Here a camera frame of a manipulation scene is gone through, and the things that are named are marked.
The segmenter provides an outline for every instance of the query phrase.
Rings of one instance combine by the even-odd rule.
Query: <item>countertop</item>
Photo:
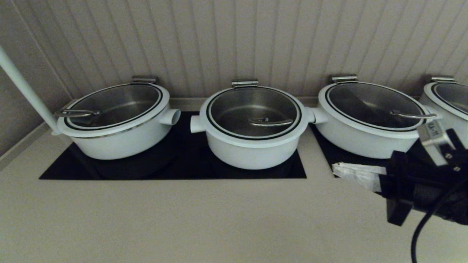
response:
[[[385,199],[334,178],[309,128],[307,179],[38,180],[69,144],[48,131],[0,171],[0,262],[404,263],[423,216],[387,223]],[[419,262],[468,262],[467,244],[467,226],[433,217]]]

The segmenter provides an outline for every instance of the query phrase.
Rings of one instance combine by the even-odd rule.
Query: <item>stainless steel lid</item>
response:
[[[433,93],[454,109],[468,114],[468,86],[456,83],[439,83]]]
[[[300,121],[297,103],[268,87],[233,88],[214,97],[207,107],[218,130],[242,139],[271,139],[293,130]]]
[[[345,117],[360,123],[383,129],[414,128],[422,122],[419,118],[408,118],[390,114],[421,116],[424,111],[407,95],[396,90],[362,82],[340,83],[331,87],[326,94],[328,103]]]
[[[66,118],[66,123],[68,126],[96,128],[121,125],[149,112],[157,106],[161,97],[162,92],[154,85],[113,86],[91,93],[69,108],[71,113],[91,110],[97,114],[69,117]]]

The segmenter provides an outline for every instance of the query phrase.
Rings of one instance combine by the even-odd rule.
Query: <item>cooking pot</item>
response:
[[[440,116],[444,129],[453,128],[468,149],[468,86],[450,76],[431,76],[419,102]]]
[[[355,75],[331,80],[312,109],[321,113],[314,123],[326,139],[348,152],[377,159],[407,152],[419,138],[416,128],[436,117],[392,88],[359,82]]]
[[[180,117],[156,79],[104,88],[56,112],[58,129],[89,157],[128,157],[161,141]]]
[[[243,169],[265,169],[287,160],[313,114],[290,94],[236,81],[219,91],[192,116],[190,130],[206,132],[211,151],[223,162]]]

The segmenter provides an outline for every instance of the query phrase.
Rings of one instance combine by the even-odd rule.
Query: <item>black cable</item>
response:
[[[459,188],[461,188],[466,182],[468,181],[468,177],[464,178],[457,184],[455,184],[453,187],[447,189],[444,193],[440,194],[436,201],[434,202],[434,205],[427,211],[427,213],[424,215],[423,219],[419,222],[418,226],[416,227],[413,238],[411,239],[411,261],[413,263],[417,263],[416,260],[416,243],[417,243],[417,238],[419,237],[419,234],[421,233],[421,230],[423,229],[424,225],[429,221],[429,218],[439,209],[442,204],[444,203],[445,199],[455,193]]]

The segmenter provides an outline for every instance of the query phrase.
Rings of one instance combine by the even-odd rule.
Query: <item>metal pole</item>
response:
[[[5,53],[5,50],[0,46],[0,66],[3,68],[5,73],[10,77],[16,87],[23,93],[29,103],[34,107],[34,109],[39,113],[39,115],[44,119],[44,121],[52,129],[53,135],[58,135],[59,132],[57,128],[57,120],[49,111],[44,102],[37,96],[34,90],[31,88],[29,83],[21,75],[20,71],[13,64],[11,59]]]

